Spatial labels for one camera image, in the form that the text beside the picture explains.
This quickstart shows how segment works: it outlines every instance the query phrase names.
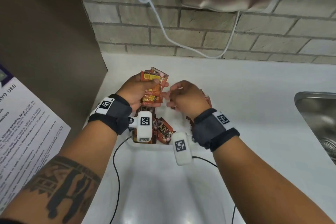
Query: forearm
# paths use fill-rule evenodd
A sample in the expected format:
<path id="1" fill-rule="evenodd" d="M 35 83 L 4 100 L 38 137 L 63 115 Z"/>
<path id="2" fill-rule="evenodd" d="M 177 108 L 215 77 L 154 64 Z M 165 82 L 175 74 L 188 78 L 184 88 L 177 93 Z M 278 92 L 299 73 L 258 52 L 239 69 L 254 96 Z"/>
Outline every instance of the forearm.
<path id="1" fill-rule="evenodd" d="M 259 158 L 239 137 L 231 138 L 213 155 L 247 224 L 333 223 L 313 201 Z"/>
<path id="2" fill-rule="evenodd" d="M 110 159 L 117 135 L 101 121 L 48 162 L 2 213 L 27 224 L 81 223 Z"/>

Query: white countertop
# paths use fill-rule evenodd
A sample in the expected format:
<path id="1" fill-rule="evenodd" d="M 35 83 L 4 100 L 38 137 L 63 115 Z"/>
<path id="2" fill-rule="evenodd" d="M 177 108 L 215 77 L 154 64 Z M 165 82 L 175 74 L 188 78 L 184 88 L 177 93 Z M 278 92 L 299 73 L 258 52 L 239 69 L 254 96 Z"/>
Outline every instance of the white countertop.
<path id="1" fill-rule="evenodd" d="M 294 104 L 300 91 L 336 92 L 336 66 L 125 54 L 103 57 L 109 72 L 96 103 L 151 66 L 169 74 L 170 84 L 189 80 L 235 123 L 253 151 L 336 221 L 336 166 Z M 175 117 L 175 126 L 184 120 L 167 108 L 158 112 Z M 120 136 L 117 145 L 125 138 Z M 171 146 L 142 146 L 129 141 L 116 154 L 121 193 L 113 223 L 231 223 L 234 204 L 215 167 L 198 159 L 178 167 Z M 192 151 L 213 161 L 210 151 L 199 146 Z M 110 222 L 117 189 L 111 158 L 83 224 Z M 244 223 L 237 211 L 234 223 Z"/>

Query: tattoo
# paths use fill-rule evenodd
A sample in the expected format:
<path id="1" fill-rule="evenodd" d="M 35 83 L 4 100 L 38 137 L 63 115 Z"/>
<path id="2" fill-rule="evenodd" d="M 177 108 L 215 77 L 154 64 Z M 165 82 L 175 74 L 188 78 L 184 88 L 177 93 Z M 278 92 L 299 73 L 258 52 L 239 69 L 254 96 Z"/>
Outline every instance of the tattoo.
<path id="1" fill-rule="evenodd" d="M 62 223 L 67 223 L 80 209 L 86 213 L 101 179 L 93 171 L 81 164 L 61 156 L 49 161 L 24 187 L 30 192 L 46 193 L 50 198 L 46 208 L 48 218 L 54 219 L 57 207 L 71 200 Z"/>

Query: sink drain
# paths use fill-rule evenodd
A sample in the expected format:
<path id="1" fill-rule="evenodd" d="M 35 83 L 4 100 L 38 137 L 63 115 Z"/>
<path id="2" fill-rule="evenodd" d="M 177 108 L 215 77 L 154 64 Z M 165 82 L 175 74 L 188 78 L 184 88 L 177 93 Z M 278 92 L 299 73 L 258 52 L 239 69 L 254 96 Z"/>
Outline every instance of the sink drain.
<path id="1" fill-rule="evenodd" d="M 336 160 L 336 142 L 330 138 L 320 140 L 321 145 L 328 153 L 329 157 Z"/>

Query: printed notice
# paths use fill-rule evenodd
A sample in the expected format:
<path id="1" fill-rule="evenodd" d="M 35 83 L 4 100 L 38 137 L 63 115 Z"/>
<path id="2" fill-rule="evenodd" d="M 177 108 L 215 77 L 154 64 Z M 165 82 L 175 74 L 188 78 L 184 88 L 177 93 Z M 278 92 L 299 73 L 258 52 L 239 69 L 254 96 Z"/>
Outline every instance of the printed notice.
<path id="1" fill-rule="evenodd" d="M 0 213 L 61 149 L 70 127 L 0 66 Z"/>

